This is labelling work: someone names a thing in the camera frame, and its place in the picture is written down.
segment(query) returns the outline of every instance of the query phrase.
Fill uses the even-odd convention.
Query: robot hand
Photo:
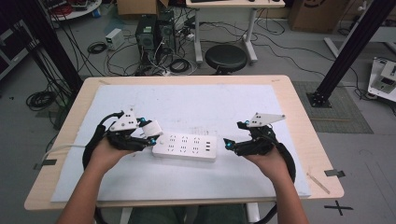
[[[103,124],[106,120],[113,117],[117,117],[118,120],[112,123],[108,130],[106,130],[106,126]],[[113,147],[119,150],[142,151],[145,147],[154,146],[161,133],[150,135],[147,138],[137,138],[131,136],[131,134],[137,128],[143,128],[150,123],[151,120],[145,120],[144,118],[137,119],[134,116],[132,109],[127,112],[121,111],[120,113],[114,113],[106,116],[96,127],[91,141],[87,144],[87,146],[85,146],[84,154],[82,156],[82,164],[84,169],[90,162],[93,151],[104,137],[108,139],[108,142]]]
[[[292,181],[296,176],[296,168],[293,157],[290,155],[286,147],[279,143],[273,129],[267,124],[284,119],[283,115],[259,114],[253,116],[251,120],[246,122],[237,122],[238,128],[250,131],[251,140],[246,142],[235,143],[235,141],[224,138],[225,148],[233,151],[238,156],[247,155],[265,155],[271,151],[274,146],[288,166],[288,171]]]

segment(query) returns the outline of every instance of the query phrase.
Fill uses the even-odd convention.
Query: white paper sheet
[[[186,200],[275,197],[268,178],[250,161],[225,149],[223,137],[250,139],[237,121],[254,113],[283,114],[269,85],[129,85],[102,86],[78,131],[76,145],[86,145],[105,116],[132,107],[138,118],[158,120],[164,132],[215,135],[215,162],[155,158],[151,148],[126,156],[102,181],[98,201]],[[286,122],[273,124],[278,141],[295,160],[295,186],[301,197],[310,195],[304,171]],[[70,198],[82,172],[81,147],[72,147],[52,202]]]

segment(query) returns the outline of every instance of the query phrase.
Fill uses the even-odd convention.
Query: stool
[[[246,53],[233,45],[216,45],[205,54],[206,63],[216,69],[216,75],[228,75],[247,65]]]

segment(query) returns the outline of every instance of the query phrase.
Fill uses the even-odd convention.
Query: extension cord
[[[215,136],[164,133],[152,148],[155,157],[189,161],[215,161]]]

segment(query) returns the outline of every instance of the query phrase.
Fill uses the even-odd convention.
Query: wooden table
[[[314,177],[306,177],[312,193],[308,199],[341,198],[344,195],[344,190],[338,178],[336,176],[327,177],[324,173],[326,170],[332,170],[332,165],[304,111],[296,91],[286,76],[90,77],[85,80],[53,147],[70,144],[75,141],[81,122],[91,106],[96,90],[101,85],[208,85],[220,83],[271,85],[279,105],[287,117],[286,122],[290,136],[303,169]],[[68,149],[64,149],[49,154],[48,159],[54,159],[57,162],[55,165],[44,166],[41,169],[24,204],[27,210],[64,208],[65,203],[52,203],[50,199],[57,185],[67,152]],[[103,207],[130,207],[164,204],[252,203],[253,201],[100,202],[98,205]]]
[[[284,7],[285,3],[283,1],[275,2],[273,0],[255,0],[250,2],[248,0],[228,0],[228,1],[215,1],[215,2],[202,2],[202,3],[192,3],[191,0],[186,0],[187,7],[195,9],[195,38],[194,38],[194,48],[195,48],[195,60],[197,63],[202,63],[204,61],[201,51],[200,42],[200,21],[209,21],[210,17],[217,17],[213,21],[240,21],[238,17],[244,13],[243,9],[248,9],[248,16],[245,21],[248,21],[248,28],[246,34],[243,36],[243,42],[247,49],[247,56],[251,63],[258,61],[256,53],[250,42],[251,34],[253,32],[254,21],[257,16],[257,8],[275,8]]]

